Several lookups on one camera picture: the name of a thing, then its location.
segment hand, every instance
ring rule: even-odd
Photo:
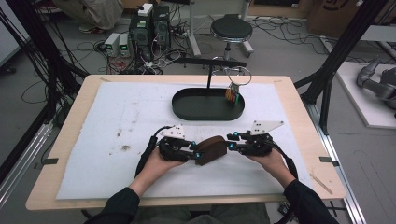
[[[129,188],[131,188],[139,197],[154,184],[154,182],[163,176],[170,169],[177,167],[184,162],[166,161],[161,156],[160,150],[155,148],[148,157],[142,172],[134,179]]]
[[[264,170],[271,174],[285,188],[295,177],[291,174],[282,155],[273,149],[270,154],[264,157],[247,156],[249,159],[258,162]]]

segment oval black tray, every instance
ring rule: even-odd
[[[172,98],[176,116],[185,120],[233,120],[245,109],[240,94],[237,104],[225,98],[226,89],[188,88],[178,91]]]

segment person's left hand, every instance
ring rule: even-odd
[[[129,188],[140,197],[158,178],[163,176],[170,169],[183,163],[182,161],[164,160],[160,150],[156,147],[148,157],[148,161],[142,172],[134,179]]]

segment dark clothing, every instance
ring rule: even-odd
[[[300,223],[338,223],[319,196],[300,181],[292,181],[285,188],[284,194]],[[113,195],[104,210],[85,224],[128,224],[134,219],[139,203],[136,193],[125,188]]]

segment white platform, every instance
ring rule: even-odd
[[[359,71],[366,65],[367,63],[343,63],[337,76],[367,127],[396,129],[396,110],[388,108],[372,91],[362,89],[356,84]],[[394,66],[380,64],[375,69],[372,80],[379,82],[382,72]]]
[[[188,87],[204,88],[205,84],[103,83],[70,155],[57,199],[112,196],[133,180],[149,137],[162,126],[180,123],[186,139],[199,143],[214,135],[244,132],[251,128],[253,120],[283,120],[285,124],[270,134],[294,159],[300,180],[312,186],[274,85],[241,87],[246,107],[243,115],[233,121],[186,121],[176,117],[171,99]],[[144,197],[282,192],[279,183],[258,163],[237,152],[228,152],[205,166],[188,161],[172,169]]]

